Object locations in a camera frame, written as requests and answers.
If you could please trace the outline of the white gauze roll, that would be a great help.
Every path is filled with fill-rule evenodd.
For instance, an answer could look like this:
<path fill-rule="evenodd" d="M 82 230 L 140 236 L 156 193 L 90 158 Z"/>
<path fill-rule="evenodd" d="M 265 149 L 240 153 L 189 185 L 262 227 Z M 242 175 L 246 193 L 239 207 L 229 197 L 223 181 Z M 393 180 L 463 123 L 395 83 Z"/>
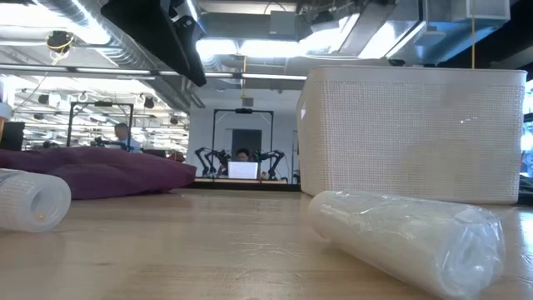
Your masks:
<path fill-rule="evenodd" d="M 72 201 L 55 176 L 0 168 L 0 228 L 40 233 L 56 227 Z"/>
<path fill-rule="evenodd" d="M 308 212 L 332 246 L 440 298 L 472 300 L 504 269 L 501 222 L 482 207 L 325 191 Z"/>

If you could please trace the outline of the white perforated plastic basket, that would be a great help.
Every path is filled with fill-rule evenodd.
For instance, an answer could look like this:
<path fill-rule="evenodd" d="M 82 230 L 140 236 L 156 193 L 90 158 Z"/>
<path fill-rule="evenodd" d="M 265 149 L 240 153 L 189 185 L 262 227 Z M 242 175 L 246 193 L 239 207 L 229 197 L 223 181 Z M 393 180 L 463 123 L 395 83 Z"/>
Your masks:
<path fill-rule="evenodd" d="M 520 70 L 322 66 L 296 105 L 301 190 L 513 204 Z"/>

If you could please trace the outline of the purple folded cloth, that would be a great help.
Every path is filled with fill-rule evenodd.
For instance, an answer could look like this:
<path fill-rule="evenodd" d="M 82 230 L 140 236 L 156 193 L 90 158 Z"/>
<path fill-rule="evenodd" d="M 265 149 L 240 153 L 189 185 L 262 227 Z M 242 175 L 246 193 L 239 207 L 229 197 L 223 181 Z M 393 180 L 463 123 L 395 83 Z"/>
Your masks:
<path fill-rule="evenodd" d="M 197 171 L 183 162 L 105 147 L 0 149 L 0 168 L 59 177 L 75 200 L 168 192 L 193 183 Z"/>

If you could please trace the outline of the white laptop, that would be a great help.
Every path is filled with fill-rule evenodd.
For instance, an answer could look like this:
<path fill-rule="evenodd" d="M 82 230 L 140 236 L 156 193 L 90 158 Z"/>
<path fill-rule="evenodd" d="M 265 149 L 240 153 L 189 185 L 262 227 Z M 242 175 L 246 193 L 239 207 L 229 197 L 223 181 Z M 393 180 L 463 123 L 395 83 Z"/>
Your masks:
<path fill-rule="evenodd" d="M 228 177 L 231 179 L 257 179 L 257 162 L 230 161 L 228 163 Z"/>

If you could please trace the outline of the distant wooden table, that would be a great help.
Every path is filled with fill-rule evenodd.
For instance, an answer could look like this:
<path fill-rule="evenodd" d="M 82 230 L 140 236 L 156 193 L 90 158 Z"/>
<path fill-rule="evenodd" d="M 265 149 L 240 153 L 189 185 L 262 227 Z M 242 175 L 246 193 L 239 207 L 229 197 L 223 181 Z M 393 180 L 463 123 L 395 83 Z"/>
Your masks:
<path fill-rule="evenodd" d="M 233 179 L 233 178 L 206 178 L 196 177 L 195 183 L 243 183 L 243 184 L 289 184 L 284 180 L 258 180 L 258 179 Z"/>

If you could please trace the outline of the black monitor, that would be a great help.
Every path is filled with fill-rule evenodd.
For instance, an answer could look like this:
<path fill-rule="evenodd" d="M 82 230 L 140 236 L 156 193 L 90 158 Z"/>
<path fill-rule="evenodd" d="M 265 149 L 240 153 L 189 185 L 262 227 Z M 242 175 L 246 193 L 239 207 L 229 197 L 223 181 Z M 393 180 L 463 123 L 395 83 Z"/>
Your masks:
<path fill-rule="evenodd" d="M 24 122 L 5 122 L 0 140 L 0 149 L 21 151 L 24 139 Z"/>

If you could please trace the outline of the black gantry frame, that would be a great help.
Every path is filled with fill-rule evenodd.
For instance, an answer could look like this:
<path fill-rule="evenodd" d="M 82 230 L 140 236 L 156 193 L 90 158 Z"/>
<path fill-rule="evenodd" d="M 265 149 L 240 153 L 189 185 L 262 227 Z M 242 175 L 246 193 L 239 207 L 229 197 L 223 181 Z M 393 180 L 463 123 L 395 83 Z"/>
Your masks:
<path fill-rule="evenodd" d="M 129 143 L 131 141 L 131 129 L 132 129 L 132 121 L 133 121 L 133 114 L 134 114 L 134 105 L 131 103 L 119 103 L 119 102 L 110 102 L 110 101 L 95 101 L 95 102 L 71 102 L 70 103 L 70 110 L 69 110 L 69 119 L 67 124 L 67 141 L 66 146 L 71 146 L 72 141 L 72 126 L 73 126 L 73 119 L 81 112 L 84 111 L 84 109 L 87 106 L 94 106 L 94 107 L 101 107 L 101 108 L 112 108 L 112 107 L 128 107 L 130 109 L 130 113 L 128 116 L 128 130 L 127 130 L 127 142 Z"/>
<path fill-rule="evenodd" d="M 273 121 L 272 111 L 246 107 L 214 110 L 210 159 L 218 163 L 217 175 L 229 178 L 228 163 L 235 162 L 238 148 L 247 148 L 253 163 L 256 163 L 255 152 L 270 152 L 273 146 Z M 258 180 L 267 179 L 270 164 L 270 161 L 262 163 L 262 173 L 258 171 L 257 174 Z"/>

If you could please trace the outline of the black aluminium table frame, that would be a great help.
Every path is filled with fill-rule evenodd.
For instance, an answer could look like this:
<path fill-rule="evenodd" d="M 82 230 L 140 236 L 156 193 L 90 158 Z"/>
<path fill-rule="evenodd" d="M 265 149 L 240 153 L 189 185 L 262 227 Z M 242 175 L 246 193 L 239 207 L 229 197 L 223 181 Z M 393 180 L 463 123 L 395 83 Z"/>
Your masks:
<path fill-rule="evenodd" d="M 285 183 L 255 183 L 255 182 L 193 182 L 186 186 L 191 189 L 206 190 L 242 190 L 242 191 L 268 191 L 298 193 L 301 186 Z"/>

